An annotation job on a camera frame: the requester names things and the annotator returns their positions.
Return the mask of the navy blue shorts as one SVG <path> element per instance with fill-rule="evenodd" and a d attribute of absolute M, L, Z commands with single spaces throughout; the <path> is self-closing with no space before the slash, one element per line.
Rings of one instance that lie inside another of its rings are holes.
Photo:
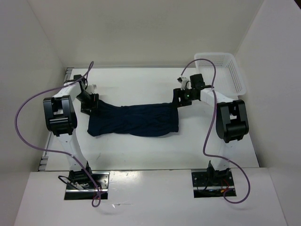
<path fill-rule="evenodd" d="M 114 106 L 102 100 L 91 111 L 87 129 L 93 137 L 110 133 L 160 137 L 178 131 L 178 109 L 172 103 Z"/>

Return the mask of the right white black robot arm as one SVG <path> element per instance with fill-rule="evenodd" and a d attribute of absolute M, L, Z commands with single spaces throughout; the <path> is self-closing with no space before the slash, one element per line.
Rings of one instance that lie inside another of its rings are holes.
<path fill-rule="evenodd" d="M 181 87 L 173 90 L 172 103 L 176 107 L 189 106 L 193 101 L 199 100 L 213 108 L 213 121 L 210 123 L 202 151 L 203 155 L 210 158 L 206 169 L 207 182 L 217 185 L 229 175 L 230 143 L 243 139 L 249 132 L 245 103 L 214 91 L 212 84 L 205 84 L 202 74 L 195 74 L 189 78 L 181 76 L 177 81 Z M 222 144 L 218 153 L 206 153 L 213 128 Z"/>

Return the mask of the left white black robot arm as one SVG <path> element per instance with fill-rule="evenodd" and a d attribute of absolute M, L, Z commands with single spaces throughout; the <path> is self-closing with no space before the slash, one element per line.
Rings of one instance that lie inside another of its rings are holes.
<path fill-rule="evenodd" d="M 67 87 L 43 100 L 46 126 L 58 138 L 63 151 L 68 154 L 71 185 L 75 188 L 89 188 L 94 182 L 94 176 L 77 140 L 78 120 L 73 102 L 79 100 L 80 112 L 90 115 L 98 106 L 99 95 L 94 93 L 95 86 L 88 85 L 87 79 L 81 75 L 75 75 L 64 85 Z"/>

